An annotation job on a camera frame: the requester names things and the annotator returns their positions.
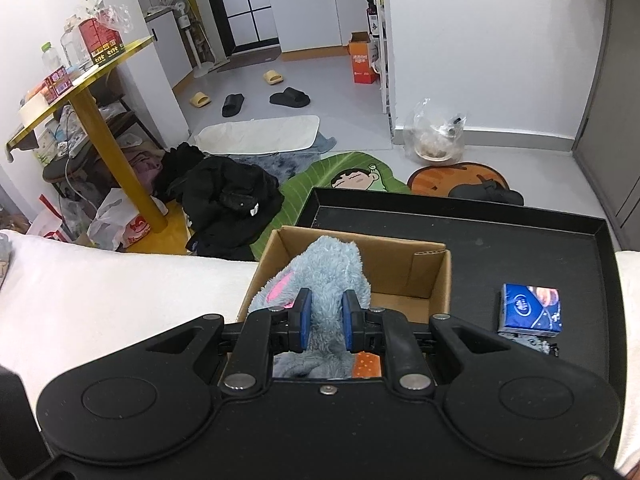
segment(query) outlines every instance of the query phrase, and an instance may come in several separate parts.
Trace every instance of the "gold table leg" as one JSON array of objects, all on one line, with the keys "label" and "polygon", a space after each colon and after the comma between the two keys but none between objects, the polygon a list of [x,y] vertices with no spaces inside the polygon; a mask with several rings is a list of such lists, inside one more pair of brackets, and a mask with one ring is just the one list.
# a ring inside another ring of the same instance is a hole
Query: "gold table leg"
[{"label": "gold table leg", "polygon": [[100,115],[100,110],[98,110],[89,89],[78,92],[69,101],[78,114],[78,119],[84,126],[89,139],[122,190],[138,208],[151,229],[156,233],[163,231],[167,226],[166,218],[140,184],[118,143],[111,135],[109,127]]}]

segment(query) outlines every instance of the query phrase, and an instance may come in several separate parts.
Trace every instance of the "pink ear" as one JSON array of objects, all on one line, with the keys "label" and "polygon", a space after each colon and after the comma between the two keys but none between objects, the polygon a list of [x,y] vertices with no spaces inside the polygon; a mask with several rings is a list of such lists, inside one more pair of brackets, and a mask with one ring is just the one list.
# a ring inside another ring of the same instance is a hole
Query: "pink ear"
[{"label": "pink ear", "polygon": [[[293,275],[293,270],[285,274],[281,278],[281,280],[273,286],[273,288],[267,294],[267,301],[275,300],[282,293],[284,288],[287,286],[287,283],[289,283],[289,280],[291,279],[292,275]],[[291,308],[292,306],[293,306],[293,302],[290,304],[290,306],[286,305],[285,308]]]}]

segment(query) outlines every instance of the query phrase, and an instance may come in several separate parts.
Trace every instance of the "metal screw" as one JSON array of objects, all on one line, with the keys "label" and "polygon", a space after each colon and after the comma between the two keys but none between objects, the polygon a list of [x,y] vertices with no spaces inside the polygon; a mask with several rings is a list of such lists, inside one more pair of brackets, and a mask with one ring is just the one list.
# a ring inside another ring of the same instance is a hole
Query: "metal screw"
[{"label": "metal screw", "polygon": [[400,386],[405,390],[424,390],[431,386],[431,379],[422,374],[407,374],[400,377]]},{"label": "metal screw", "polygon": [[323,384],[320,386],[320,393],[323,395],[335,395],[338,393],[338,387],[332,384]]},{"label": "metal screw", "polygon": [[247,390],[255,384],[255,377],[249,374],[231,374],[225,378],[225,386],[232,390]]}]

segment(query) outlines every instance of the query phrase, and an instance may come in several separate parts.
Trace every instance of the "black tray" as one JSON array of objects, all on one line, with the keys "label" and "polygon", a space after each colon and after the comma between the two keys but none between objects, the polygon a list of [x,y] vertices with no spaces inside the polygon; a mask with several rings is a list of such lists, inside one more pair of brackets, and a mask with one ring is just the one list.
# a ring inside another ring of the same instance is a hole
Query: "black tray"
[{"label": "black tray", "polygon": [[[592,370],[625,400],[626,332],[607,223],[543,209],[377,191],[314,188],[298,223],[442,242],[452,256],[451,313],[496,330],[504,283],[557,288],[560,357]],[[620,426],[607,458],[615,457]]]}]

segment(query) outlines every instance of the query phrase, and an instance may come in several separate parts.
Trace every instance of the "red box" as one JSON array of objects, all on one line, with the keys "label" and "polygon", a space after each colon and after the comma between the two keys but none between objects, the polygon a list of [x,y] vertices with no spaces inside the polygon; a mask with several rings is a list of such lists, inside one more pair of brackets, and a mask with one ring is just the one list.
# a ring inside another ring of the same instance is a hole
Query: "red box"
[{"label": "red box", "polygon": [[378,79],[378,74],[371,67],[378,56],[368,32],[354,32],[351,35],[349,55],[351,56],[354,82],[372,84]]},{"label": "red box", "polygon": [[69,79],[66,69],[63,66],[49,74],[44,79],[44,83],[47,85],[47,88],[49,88],[50,94],[55,96],[54,99],[60,97],[73,86],[71,79]]},{"label": "red box", "polygon": [[124,52],[124,44],[117,30],[111,30],[95,18],[78,25],[80,35],[96,65],[104,65]]}]

